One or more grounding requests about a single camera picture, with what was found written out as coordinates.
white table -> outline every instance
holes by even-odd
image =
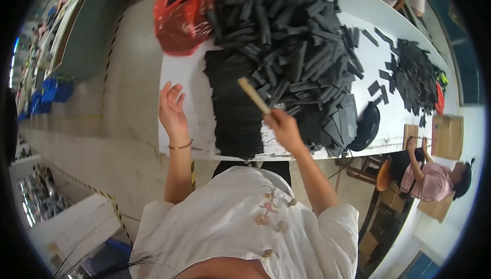
[[[420,116],[414,116],[404,109],[399,92],[389,93],[389,82],[381,79],[378,70],[385,70],[385,62],[390,61],[391,52],[388,43],[382,41],[375,34],[374,27],[390,37],[394,45],[397,38],[418,41],[419,47],[430,51],[429,58],[433,64],[442,69],[448,76],[449,87],[446,93],[446,114],[457,114],[457,92],[455,78],[450,76],[448,66],[438,54],[430,42],[417,30],[406,18],[385,4],[382,0],[339,0],[341,13],[338,14],[341,24],[350,27],[358,27],[367,30],[375,37],[379,43],[377,48],[364,35],[360,35],[360,42],[355,53],[365,69],[365,78],[356,79],[352,85],[352,94],[356,102],[356,110],[360,115],[369,101],[375,100],[381,94],[378,91],[373,97],[367,88],[378,80],[380,85],[385,85],[389,104],[383,102],[378,105],[381,114],[381,121],[377,136],[369,147],[360,152],[353,152],[353,156],[366,156],[373,154],[384,154],[402,150],[404,124],[418,125]],[[186,92],[186,100],[183,109],[187,117],[189,133],[193,138],[194,159],[209,160],[237,160],[233,157],[224,157],[217,154],[215,148],[215,117],[212,106],[212,90],[208,77],[203,73],[206,63],[204,55],[208,50],[219,49],[213,45],[213,40],[209,39],[203,43],[199,49],[189,57],[173,57],[164,54],[162,60],[162,70],[160,78],[160,88],[167,81],[173,84],[181,83]],[[419,129],[420,136],[431,137],[432,118],[427,116],[427,125],[424,129]],[[169,138],[165,129],[157,119],[159,127],[159,151],[169,155]],[[264,153],[257,154],[255,161],[275,161],[292,160],[292,155],[287,152],[274,137],[274,133],[267,126],[263,125],[261,134],[264,144]],[[315,159],[328,159],[329,156],[325,149],[314,153]]]

beaded bracelet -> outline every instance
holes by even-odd
[[[190,141],[190,142],[189,142],[187,145],[182,146],[182,147],[171,147],[171,146],[169,145],[169,149],[170,149],[170,150],[179,150],[179,149],[184,149],[184,148],[187,148],[187,147],[191,146],[191,144],[192,144],[192,143],[193,143],[193,140],[191,140],[191,141]]]

hand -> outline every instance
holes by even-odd
[[[413,137],[408,140],[408,144],[406,145],[406,150],[409,152],[409,155],[414,154],[414,150],[416,150],[416,142]]]
[[[180,147],[191,140],[183,112],[183,101],[186,94],[179,95],[183,90],[181,84],[176,84],[172,88],[171,85],[172,82],[167,82],[159,92],[159,119],[169,135],[170,145]]]
[[[293,155],[305,149],[304,141],[298,131],[297,120],[280,109],[271,110],[271,115],[264,116],[264,121],[272,128],[276,140]]]
[[[421,142],[421,148],[423,148],[423,151],[426,151],[427,147],[428,147],[428,139],[426,137],[423,137],[423,141]]]

wooden stick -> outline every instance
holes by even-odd
[[[257,107],[263,112],[265,115],[271,114],[271,109],[267,106],[266,102],[264,102],[263,98],[256,92],[254,87],[249,84],[247,78],[240,78],[237,80],[242,90],[251,98],[252,101],[257,105]]]

red plastic bag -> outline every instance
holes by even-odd
[[[443,114],[443,109],[445,108],[445,97],[443,97],[443,92],[441,91],[441,86],[437,83],[437,93],[438,93],[438,102],[434,105],[437,110],[438,115]]]
[[[169,55],[191,55],[210,34],[205,12],[214,0],[156,0],[154,33]]]

